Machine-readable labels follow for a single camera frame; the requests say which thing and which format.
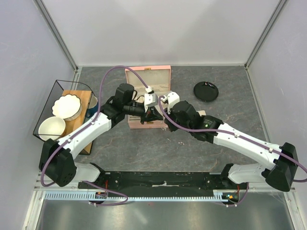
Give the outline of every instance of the pink box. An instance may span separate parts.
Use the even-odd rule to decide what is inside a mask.
[[[171,89],[171,66],[140,66],[131,67],[136,71],[145,83],[152,87],[154,92],[159,96],[165,95]],[[138,92],[138,97],[146,93],[145,86],[141,83],[137,76],[135,76],[130,70],[126,69],[127,83],[134,86],[134,89]],[[141,97],[138,102],[143,102],[144,98]],[[156,106],[159,113],[161,110],[159,106]],[[167,125],[163,121],[145,122],[143,125],[140,123],[140,118],[137,116],[128,116],[128,124],[130,128],[165,128]]]

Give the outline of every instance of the stone surface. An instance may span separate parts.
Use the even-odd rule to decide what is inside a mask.
[[[109,67],[82,69],[80,82],[88,84],[96,95]],[[211,103],[199,101],[193,87],[199,81],[210,81],[219,89]],[[106,78],[102,101],[114,95],[119,84],[126,82],[123,69]],[[244,67],[172,67],[171,90],[196,110],[222,119],[234,128],[264,139],[259,115]],[[231,149],[200,142],[178,130],[130,129],[126,120],[99,136],[90,156],[78,156],[77,162],[94,162],[105,170],[115,171],[204,171],[220,172],[227,163],[254,163]]]

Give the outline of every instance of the box lid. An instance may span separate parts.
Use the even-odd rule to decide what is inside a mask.
[[[131,67],[131,69],[136,71],[147,85],[166,85],[168,90],[170,90],[171,66],[140,66]],[[126,69],[125,73],[127,83],[135,87],[143,86],[138,77],[130,70]]]

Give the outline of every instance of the wooden shelf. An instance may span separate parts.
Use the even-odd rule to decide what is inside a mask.
[[[88,107],[88,104],[91,100],[91,95],[92,91],[84,91],[84,90],[64,90],[63,91],[63,96],[67,94],[72,94],[76,95],[81,99],[81,106],[82,106],[82,112],[81,114],[74,120],[72,121],[65,121],[66,123],[66,135],[69,133],[75,131],[77,128],[79,128],[81,125],[83,125],[84,120],[85,120],[85,114],[86,114],[86,109]],[[81,152],[81,154],[84,155],[90,155],[91,148],[92,148],[92,143],[89,143]]]

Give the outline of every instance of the wall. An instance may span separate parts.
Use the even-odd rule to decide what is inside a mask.
[[[31,0],[0,1],[0,225],[22,228],[42,141],[32,136],[55,79],[73,70]]]
[[[307,2],[290,0],[249,72],[272,142],[296,146],[307,166]],[[298,170],[296,179],[305,179]],[[307,184],[295,183],[307,216]]]
[[[78,65],[245,63],[278,0],[44,0]]]

